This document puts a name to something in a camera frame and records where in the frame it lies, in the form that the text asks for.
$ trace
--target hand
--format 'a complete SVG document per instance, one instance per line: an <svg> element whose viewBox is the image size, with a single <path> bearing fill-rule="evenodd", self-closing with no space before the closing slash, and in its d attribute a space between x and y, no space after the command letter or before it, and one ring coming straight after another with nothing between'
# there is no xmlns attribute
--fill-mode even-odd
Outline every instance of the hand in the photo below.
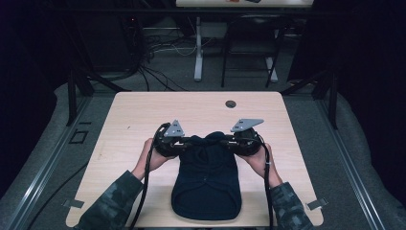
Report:
<svg viewBox="0 0 406 230"><path fill-rule="evenodd" d="M269 161L271 166L269 167L269 186L272 188L277 187L278 185L282 184L282 179L278 175L277 168L275 167L274 157L272 156L272 149L268 143L265 143L265 146L268 148L269 151ZM259 151L254 155L250 156L243 156L239 155L242 159L244 159L251 168L262 178L265 177L265 148L260 147Z"/></svg>
<svg viewBox="0 0 406 230"><path fill-rule="evenodd" d="M134 170L132 171L134 176L137 177L139 180L144 179L144 176L146 175L147 156L148 156L149 149L151 148L152 141L153 141L153 139L149 138L144 142L143 151L141 152L137 165L135 166ZM152 171L158 169L165 162L167 162L168 160L173 159L173 158L174 157L165 157L165 156L159 154L156 151L156 149L153 149L152 155L151 155L151 160L149 162L149 171L152 172Z"/></svg>

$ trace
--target tape piece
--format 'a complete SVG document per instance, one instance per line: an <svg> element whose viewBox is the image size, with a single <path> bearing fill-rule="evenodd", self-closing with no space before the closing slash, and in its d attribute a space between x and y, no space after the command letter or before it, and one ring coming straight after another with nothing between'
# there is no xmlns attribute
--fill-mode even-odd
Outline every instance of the tape piece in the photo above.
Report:
<svg viewBox="0 0 406 230"><path fill-rule="evenodd" d="M81 208L83 206L84 202L80 200L75 200L75 199L66 199L65 202L63 202L62 206L71 208Z"/></svg>
<svg viewBox="0 0 406 230"><path fill-rule="evenodd" d="M321 209L326 205L328 205L328 202L325 198L320 198L318 200L314 200L314 201L306 204L307 208L310 211L315 210L315 209Z"/></svg>

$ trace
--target table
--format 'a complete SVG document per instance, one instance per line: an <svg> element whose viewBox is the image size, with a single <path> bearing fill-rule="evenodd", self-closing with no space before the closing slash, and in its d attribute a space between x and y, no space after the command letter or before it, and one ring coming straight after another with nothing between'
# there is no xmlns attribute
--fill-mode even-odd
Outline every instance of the table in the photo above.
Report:
<svg viewBox="0 0 406 230"><path fill-rule="evenodd" d="M239 0L232 2L230 0L176 0L177 7L183 8L310 8L313 0L261 0L259 3ZM194 80L202 80L203 69L203 50L201 43L201 21L200 17L196 19L196 64L194 66ZM272 58L266 59L268 68L272 66ZM276 71L272 73L272 82L277 82Z"/></svg>
<svg viewBox="0 0 406 230"><path fill-rule="evenodd" d="M229 108L227 101L236 102ZM278 92L124 92L116 95L101 135L81 180L75 200L81 209L71 207L66 219L70 227L125 170L132 170L144 141L159 125L178 120L186 136L201 137L213 131L231 134L240 119L263 119L254 129L274 152L277 169L289 181L305 204L316 200L298 142L282 96ZM170 195L179 167L179 158L170 160L150 174L147 198L138 227L254 227L267 226L268 212L263 179L236 156L242 207L238 217L222 221L202 221L177 216ZM137 197L127 226L132 221L141 196ZM319 209L305 210L315 225L323 222Z"/></svg>

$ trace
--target desk leg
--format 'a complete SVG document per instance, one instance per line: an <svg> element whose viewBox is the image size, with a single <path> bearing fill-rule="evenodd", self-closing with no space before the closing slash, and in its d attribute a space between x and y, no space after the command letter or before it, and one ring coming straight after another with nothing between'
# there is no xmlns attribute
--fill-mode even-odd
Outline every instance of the desk leg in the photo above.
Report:
<svg viewBox="0 0 406 230"><path fill-rule="evenodd" d="M266 60L266 66L268 67L268 69L270 69L272 67L272 64L274 61L272 60L271 57L267 57L265 60ZM272 83L278 82L277 71L275 69L274 69L274 72L272 72L271 82Z"/></svg>
<svg viewBox="0 0 406 230"><path fill-rule="evenodd" d="M200 33L200 17L196 18L196 65L194 66L194 80L202 81L203 50L202 35Z"/></svg>

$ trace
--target triangular metal bracket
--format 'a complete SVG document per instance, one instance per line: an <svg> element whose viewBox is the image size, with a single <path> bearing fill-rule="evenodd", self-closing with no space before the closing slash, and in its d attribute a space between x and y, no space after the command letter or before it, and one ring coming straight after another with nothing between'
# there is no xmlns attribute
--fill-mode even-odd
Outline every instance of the triangular metal bracket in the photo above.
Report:
<svg viewBox="0 0 406 230"><path fill-rule="evenodd" d="M261 123L263 123L263 119L239 119L238 122L230 129L230 131L244 131Z"/></svg>
<svg viewBox="0 0 406 230"><path fill-rule="evenodd" d="M185 136L185 132L183 131L182 127L180 126L178 120L174 120L167 131L164 133L165 137L183 137Z"/></svg>

